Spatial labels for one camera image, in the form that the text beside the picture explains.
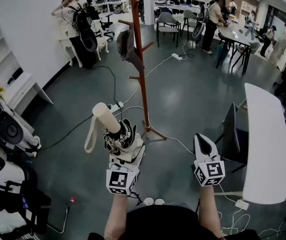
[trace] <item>gray floor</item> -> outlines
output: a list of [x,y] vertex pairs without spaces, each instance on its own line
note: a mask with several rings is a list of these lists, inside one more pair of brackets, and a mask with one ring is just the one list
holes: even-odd
[[[156,41],[156,33],[151,27],[143,26],[141,32],[143,45]],[[172,53],[182,54],[185,38],[186,33],[176,48],[171,35],[161,35],[160,48],[155,44],[144,52],[146,72]],[[212,140],[221,134],[221,122],[229,106],[245,98],[244,83],[270,91],[272,83],[279,79],[279,70],[255,55],[250,57],[247,73],[243,76],[241,61],[231,73],[229,56],[216,69],[216,47],[216,44],[212,45],[213,55],[204,53],[198,47],[189,51],[195,57],[188,57],[186,61],[171,58],[146,79],[152,125],[164,135],[178,138],[191,151],[195,133],[202,133]],[[109,51],[109,54],[101,53],[102,61],[96,65],[111,68],[116,76],[116,99],[124,102],[138,84],[128,79],[128,76],[136,76],[138,72],[131,64],[120,59],[115,40],[109,42]],[[88,70],[74,65],[68,68],[46,91],[54,105],[39,101],[38,107],[25,115],[41,138],[43,147],[56,142],[90,116],[95,104],[114,104],[113,81],[108,69],[103,67]],[[138,91],[125,108],[141,105],[141,94]],[[142,109],[131,108],[123,113],[123,118],[137,124],[138,132],[142,133]],[[239,119],[241,127],[246,128],[246,114],[241,112]],[[31,159],[39,176],[39,188],[52,198],[50,222],[61,227],[63,204],[71,207],[65,233],[57,234],[48,229],[46,239],[84,240],[90,232],[103,234],[113,198],[105,187],[108,155],[101,137],[97,140],[94,152],[85,153],[84,142],[89,126],[90,121],[86,121],[61,143]],[[145,140],[146,156],[140,166],[141,175],[135,191],[141,199],[163,198],[166,202],[184,202],[191,209],[196,209],[199,184],[190,167],[193,156],[174,140],[154,141],[158,137],[153,133]],[[225,166],[229,172],[238,165],[226,162]],[[222,182],[224,190],[241,190],[245,172],[246,168],[235,174],[227,174]],[[219,192],[220,189],[215,187],[215,191]],[[70,202],[71,197],[76,198],[74,203]],[[129,208],[135,204],[136,200],[131,199]],[[234,203],[220,196],[216,198],[216,204],[223,214],[221,225],[231,226],[232,214],[237,211]],[[277,229],[286,215],[286,201],[266,206],[250,203],[247,213],[250,214],[248,229],[255,229],[258,233],[268,228]],[[242,218],[236,227],[241,230],[246,221],[247,217]]]

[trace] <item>wooden coat rack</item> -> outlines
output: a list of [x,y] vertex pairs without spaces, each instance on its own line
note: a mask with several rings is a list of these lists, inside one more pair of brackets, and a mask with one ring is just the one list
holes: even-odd
[[[135,34],[135,40],[136,40],[136,53],[139,59],[143,63],[143,51],[145,51],[147,48],[149,48],[151,45],[154,44],[154,42],[150,42],[145,47],[142,47],[142,40],[141,40],[141,29],[139,25],[139,16],[138,16],[138,1],[131,0],[131,6],[132,6],[132,15],[133,15],[133,25],[134,25],[134,34]],[[131,23],[124,20],[118,20],[118,22],[130,25]],[[142,137],[150,131],[154,132],[155,134],[159,135],[163,139],[167,139],[167,137],[163,136],[159,132],[155,131],[153,128],[150,127],[149,120],[148,120],[148,110],[147,110],[147,98],[146,98],[146,86],[145,86],[145,74],[144,71],[139,72],[139,77],[136,76],[130,76],[130,79],[136,79],[138,80],[141,90],[142,90],[142,98],[143,98],[143,107],[144,107],[144,116],[145,116],[145,131],[142,134]]]

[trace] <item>plug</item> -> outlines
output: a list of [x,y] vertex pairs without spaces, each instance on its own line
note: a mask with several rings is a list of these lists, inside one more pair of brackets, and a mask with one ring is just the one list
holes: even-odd
[[242,201],[241,199],[237,200],[237,202],[235,203],[235,206],[243,209],[243,210],[247,210],[249,204],[247,202]]
[[182,57],[178,56],[176,53],[173,53],[172,56],[179,61],[183,59]]

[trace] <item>white cylinder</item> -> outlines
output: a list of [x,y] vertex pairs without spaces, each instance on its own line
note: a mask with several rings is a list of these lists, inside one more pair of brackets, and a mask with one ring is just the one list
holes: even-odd
[[93,114],[111,133],[115,134],[120,130],[121,125],[118,123],[105,103],[100,102],[94,106]]

